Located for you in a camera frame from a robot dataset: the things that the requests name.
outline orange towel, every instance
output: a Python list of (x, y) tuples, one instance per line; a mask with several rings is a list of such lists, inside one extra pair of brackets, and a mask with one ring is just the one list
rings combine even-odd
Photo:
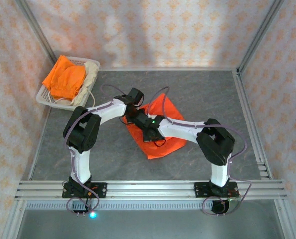
[(72, 100), (78, 94), (85, 77), (85, 66), (76, 66), (61, 55), (43, 84), (54, 98), (66, 97)]
[[(151, 115), (163, 115), (162, 113), (162, 100), (164, 97), (164, 93), (160, 94), (151, 104), (150, 114)], [(149, 104), (144, 105), (145, 112), (148, 108)], [(166, 97), (164, 108), (167, 116), (177, 119), (184, 120), (182, 114), (177, 110), (171, 100)], [(166, 138), (166, 142), (163, 146), (157, 147), (153, 142), (144, 143), (143, 132), (134, 125), (127, 126), (127, 129), (139, 148), (144, 152), (148, 159), (155, 159), (165, 157), (172, 152), (184, 147), (186, 145), (186, 140), (180, 138), (169, 137)], [(162, 145), (162, 142), (156, 142), (157, 145)]]

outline patterned wall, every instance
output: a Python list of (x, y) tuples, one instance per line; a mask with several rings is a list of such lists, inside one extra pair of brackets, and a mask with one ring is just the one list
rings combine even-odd
[(296, 0), (286, 0), (242, 77), (265, 152), (296, 213)]
[(45, 120), (35, 95), (52, 64), (13, 0), (0, 0), (0, 237)]
[(57, 56), (105, 68), (236, 68), (272, 2), (28, 0)]

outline white robotic arm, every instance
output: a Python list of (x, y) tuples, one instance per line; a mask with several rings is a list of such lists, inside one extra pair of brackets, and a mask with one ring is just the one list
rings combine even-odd
[(160, 115), (147, 115), (143, 109), (136, 108), (136, 104), (142, 96), (140, 91), (133, 88), (128, 95), (114, 97), (112, 101), (97, 107), (77, 107), (75, 109), (63, 133), (64, 137), (81, 114), (87, 111), (90, 114), (84, 116), (80, 121), (80, 123), (87, 123), (85, 128), (78, 123), (68, 136), (67, 144), (71, 149), (72, 159), (74, 158), (70, 182), (80, 181), (87, 185), (91, 181), (89, 155), (90, 149), (96, 142), (99, 126), (112, 118), (125, 115), (127, 121), (140, 128), (144, 137), (146, 136), (151, 141), (176, 137), (198, 144), (207, 160), (211, 162), (210, 183), (219, 188), (224, 187), (228, 181), (227, 163), (231, 157), (234, 138), (225, 129), (202, 127), (209, 124), (219, 124), (214, 119), (209, 119), (207, 122), (186, 122), (171, 118), (165, 119)]
[[(112, 118), (123, 116), (125, 114), (125, 110), (126, 105), (118, 99), (113, 99), (111, 102), (107, 102), (96, 107), (88, 108), (88, 111), (91, 111), (93, 114), (96, 114), (101, 118), (99, 125), (105, 123), (108, 120), (111, 120)], [(71, 157), (73, 158), (73, 154), (75, 156), (75, 160), (74, 162), (72, 160), (72, 163), (75, 163), (77, 177), (82, 183), (85, 183), (91, 176), (89, 170), (90, 149), (80, 153), (73, 146), (69, 148), (71, 150)], [(75, 173), (73, 172), (73, 167), (70, 176), (73, 178), (73, 180), (76, 181)]]

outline laundry basket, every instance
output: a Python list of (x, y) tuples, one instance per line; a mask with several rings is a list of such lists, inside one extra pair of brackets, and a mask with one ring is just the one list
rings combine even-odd
[[(67, 58), (69, 60), (71, 60), (76, 65), (82, 66), (82, 65), (84, 65), (84, 63), (86, 61), (92, 61), (98, 67), (100, 67), (100, 63), (95, 60), (91, 60), (91, 59), (87, 59), (87, 58), (80, 58), (80, 57), (72, 57), (72, 56), (67, 56)], [(96, 82), (96, 79), (97, 79), (97, 76), (96, 76), (94, 82), (88, 87), (88, 89), (90, 91), (92, 90), (92, 88)], [(84, 95), (84, 97), (79, 105), (69, 106), (69, 105), (64, 105), (64, 104), (60, 104), (60, 103), (53, 103), (55, 101), (55, 99), (52, 97), (51, 94), (49, 95), (49, 97), (52, 100), (52, 102), (50, 102), (49, 97), (48, 97), (48, 92), (49, 92), (49, 90), (47, 89), (47, 87), (42, 84), (41, 88), (39, 89), (39, 91), (36, 95), (36, 100), (44, 105), (48, 105), (48, 106), (51, 106), (54, 108), (59, 108), (59, 109), (64, 109), (64, 110), (71, 110), (71, 111), (73, 111), (77, 106), (85, 106), (87, 99), (89, 97), (89, 91), (87, 91), (87, 93)]]

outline blue led light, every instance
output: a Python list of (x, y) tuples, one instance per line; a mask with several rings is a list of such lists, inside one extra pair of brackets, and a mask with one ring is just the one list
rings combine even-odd
[(97, 213), (95, 213), (94, 211), (92, 211), (92, 212), (89, 214), (89, 217), (90, 217), (90, 218), (96, 218), (96, 217), (97, 217)]

